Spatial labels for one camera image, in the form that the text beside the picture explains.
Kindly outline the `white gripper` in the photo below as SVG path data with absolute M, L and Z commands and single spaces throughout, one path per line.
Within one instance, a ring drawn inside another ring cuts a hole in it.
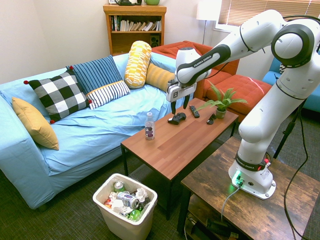
M 170 102 L 171 112 L 173 115 L 176 114 L 176 100 L 184 97 L 183 108 L 186 109 L 190 100 L 190 94 L 196 91 L 196 87 L 196 83 L 187 87 L 182 87 L 179 84 L 173 84 L 168 87 L 166 100 Z

